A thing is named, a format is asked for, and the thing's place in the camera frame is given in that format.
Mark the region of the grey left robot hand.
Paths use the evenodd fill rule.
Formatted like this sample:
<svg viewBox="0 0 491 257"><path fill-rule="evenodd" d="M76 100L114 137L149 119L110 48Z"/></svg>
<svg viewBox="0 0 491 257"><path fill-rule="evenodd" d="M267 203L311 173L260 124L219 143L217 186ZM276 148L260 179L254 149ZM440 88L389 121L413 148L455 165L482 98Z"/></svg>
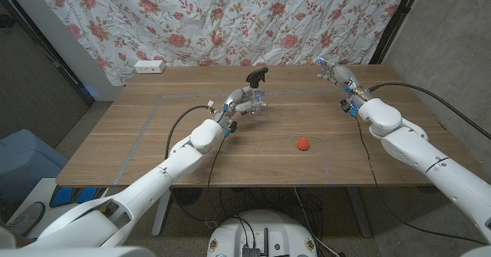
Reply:
<svg viewBox="0 0 491 257"><path fill-rule="evenodd" d="M223 105L217 109L212 119L222 129L229 129L234 123L232 117L235 114L257 113L267 106L264 102L265 91L261 88L244 87L233 91Z"/></svg>

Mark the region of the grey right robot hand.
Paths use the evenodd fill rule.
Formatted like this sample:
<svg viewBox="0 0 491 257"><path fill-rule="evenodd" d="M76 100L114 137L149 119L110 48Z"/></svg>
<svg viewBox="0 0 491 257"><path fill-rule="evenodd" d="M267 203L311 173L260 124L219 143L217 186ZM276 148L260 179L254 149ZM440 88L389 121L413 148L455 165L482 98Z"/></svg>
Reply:
<svg viewBox="0 0 491 257"><path fill-rule="evenodd" d="M374 98L369 90L360 85L354 73L344 65L322 57L317 57L317 64L324 70L324 73L317 74L317 77L330 81L348 96L347 99L340 101L341 109L345 113L355 117L361 106Z"/></svg>

